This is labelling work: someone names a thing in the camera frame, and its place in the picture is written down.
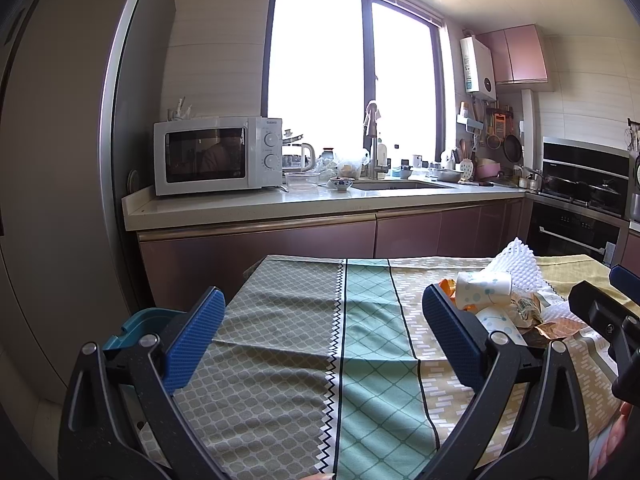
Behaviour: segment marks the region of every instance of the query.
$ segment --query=white microwave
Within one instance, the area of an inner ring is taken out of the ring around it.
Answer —
[[[213,117],[154,125],[156,194],[282,184],[282,119]]]

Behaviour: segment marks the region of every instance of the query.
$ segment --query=window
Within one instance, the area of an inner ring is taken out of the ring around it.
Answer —
[[[272,0],[262,114],[323,148],[370,147],[366,104],[389,153],[436,160],[444,145],[438,29],[381,0]]]

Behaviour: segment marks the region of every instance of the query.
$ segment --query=pink cabinet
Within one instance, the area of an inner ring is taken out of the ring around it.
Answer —
[[[471,258],[478,232],[479,207],[463,207],[442,212],[438,256]]]
[[[535,25],[504,31],[511,57],[514,81],[547,81],[545,58]]]
[[[630,270],[636,276],[640,276],[640,236],[629,231],[626,239],[625,253],[622,255],[620,265]]]
[[[417,258],[438,254],[441,213],[378,220],[376,258]]]
[[[523,199],[507,200],[504,205],[504,223],[502,224],[502,237],[500,238],[499,247],[500,251],[503,250],[515,237],[519,236],[518,230],[520,228],[520,217],[522,215],[523,203]],[[524,229],[525,232],[529,230],[528,221]]]
[[[505,203],[483,205],[480,208],[478,230],[473,256],[476,258],[493,258],[502,249],[502,227],[504,224]]]
[[[496,86],[519,84],[521,88],[542,90],[530,84],[548,84],[542,41],[535,25],[478,34],[478,40],[491,51]]]
[[[208,286],[229,301],[268,254],[373,258],[376,221],[140,242],[156,306],[189,310]]]
[[[496,84],[513,81],[513,70],[511,69],[511,58],[507,47],[507,37],[503,30],[479,34],[478,41],[491,51],[491,58],[494,63],[494,79]]]

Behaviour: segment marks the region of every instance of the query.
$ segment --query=kitchen sink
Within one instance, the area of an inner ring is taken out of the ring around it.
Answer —
[[[440,189],[447,186],[418,180],[357,180],[351,187],[362,191],[379,191],[385,189]]]

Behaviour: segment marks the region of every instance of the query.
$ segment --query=pink container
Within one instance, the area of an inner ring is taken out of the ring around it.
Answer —
[[[500,164],[485,164],[476,168],[476,178],[489,178],[497,176],[500,171]]]

